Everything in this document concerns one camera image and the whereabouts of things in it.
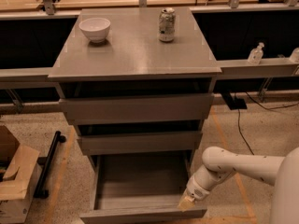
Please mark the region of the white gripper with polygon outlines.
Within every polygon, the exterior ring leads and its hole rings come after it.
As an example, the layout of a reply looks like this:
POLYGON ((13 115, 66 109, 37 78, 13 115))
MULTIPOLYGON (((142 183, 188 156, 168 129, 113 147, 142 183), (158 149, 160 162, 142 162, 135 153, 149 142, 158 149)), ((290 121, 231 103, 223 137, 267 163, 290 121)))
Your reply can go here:
POLYGON ((190 210, 195 206, 195 201, 203 201, 210 193, 211 184, 208 175, 193 174, 189 179, 186 191, 188 195, 183 195, 178 203, 181 212, 190 210))

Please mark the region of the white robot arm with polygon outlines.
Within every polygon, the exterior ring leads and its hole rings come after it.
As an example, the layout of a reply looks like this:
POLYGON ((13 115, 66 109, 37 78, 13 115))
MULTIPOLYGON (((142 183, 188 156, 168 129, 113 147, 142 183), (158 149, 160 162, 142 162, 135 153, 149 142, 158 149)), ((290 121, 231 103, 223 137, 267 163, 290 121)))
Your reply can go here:
POLYGON ((178 209, 190 210, 217 185, 236 173, 274 187, 270 224, 299 224, 299 148, 285 157, 242 155, 220 147, 202 154, 202 165, 191 175, 178 209))

